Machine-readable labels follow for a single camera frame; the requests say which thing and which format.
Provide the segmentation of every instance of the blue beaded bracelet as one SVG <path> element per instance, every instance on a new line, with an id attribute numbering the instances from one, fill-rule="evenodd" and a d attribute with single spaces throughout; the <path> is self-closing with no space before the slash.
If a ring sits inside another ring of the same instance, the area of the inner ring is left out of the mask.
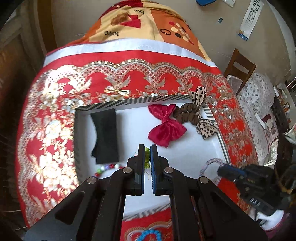
<path id="1" fill-rule="evenodd" d="M 140 237 L 138 238 L 138 241 L 143 241 L 144 238 L 148 234 L 155 234 L 157 241 L 162 241 L 162 239 L 161 239 L 161 233 L 158 230 L 156 230 L 156 229 L 149 229 L 149 230 L 143 231 L 142 234 L 140 235 Z"/>

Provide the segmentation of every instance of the white poster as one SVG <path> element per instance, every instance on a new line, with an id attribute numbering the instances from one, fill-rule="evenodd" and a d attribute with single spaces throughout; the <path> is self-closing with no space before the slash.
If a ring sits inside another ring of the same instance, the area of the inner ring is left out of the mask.
<path id="1" fill-rule="evenodd" d="M 242 39 L 246 41 L 249 39 L 263 6 L 264 3 L 262 0 L 251 0 L 250 6 L 239 28 L 239 36 Z"/>

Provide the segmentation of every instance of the chair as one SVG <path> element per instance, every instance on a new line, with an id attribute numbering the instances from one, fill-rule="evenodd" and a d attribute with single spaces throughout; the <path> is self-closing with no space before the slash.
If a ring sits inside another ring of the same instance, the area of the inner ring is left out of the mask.
<path id="1" fill-rule="evenodd" d="M 249 72 L 245 73 L 238 68 L 236 68 L 233 64 L 234 62 L 239 63 L 243 67 L 245 67 Z M 232 57 L 229 61 L 229 64 L 224 72 L 224 77 L 227 78 L 227 76 L 233 75 L 235 77 L 238 77 L 242 80 L 242 84 L 239 87 L 238 91 L 235 93 L 236 95 L 241 91 L 241 89 L 244 87 L 252 73 L 254 72 L 256 68 L 256 64 L 252 63 L 250 60 L 248 60 L 245 56 L 239 53 L 238 49 L 236 48 L 232 54 Z"/>

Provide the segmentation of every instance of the silver rivet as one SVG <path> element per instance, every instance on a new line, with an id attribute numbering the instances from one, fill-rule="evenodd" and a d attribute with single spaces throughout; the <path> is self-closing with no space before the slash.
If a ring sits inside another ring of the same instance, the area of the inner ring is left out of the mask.
<path id="1" fill-rule="evenodd" d="M 87 183 L 88 184 L 94 184 L 96 182 L 96 178 L 95 177 L 89 177 L 88 179 L 87 179 Z"/>
<path id="2" fill-rule="evenodd" d="M 209 179 L 207 177 L 201 177 L 200 182 L 206 184 L 209 182 Z"/>
<path id="3" fill-rule="evenodd" d="M 130 173 L 133 169 L 131 169 L 130 167 L 125 167 L 122 170 L 124 173 Z"/>
<path id="4" fill-rule="evenodd" d="M 171 167 L 166 167 L 166 168 L 165 168 L 165 172 L 166 172 L 166 173 L 172 173 L 173 171 L 174 171 L 174 169 L 171 168 Z"/>

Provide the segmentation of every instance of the red satin bow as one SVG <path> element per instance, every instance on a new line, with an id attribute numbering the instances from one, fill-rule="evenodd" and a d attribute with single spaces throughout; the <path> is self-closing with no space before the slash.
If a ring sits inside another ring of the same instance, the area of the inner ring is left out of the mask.
<path id="1" fill-rule="evenodd" d="M 148 138 L 155 144 L 168 147 L 170 141 L 179 139 L 187 131 L 182 124 L 170 119 L 175 108 L 175 104 L 152 104 L 148 106 L 150 113 L 161 120 L 161 125 L 154 127 L 148 135 Z"/>

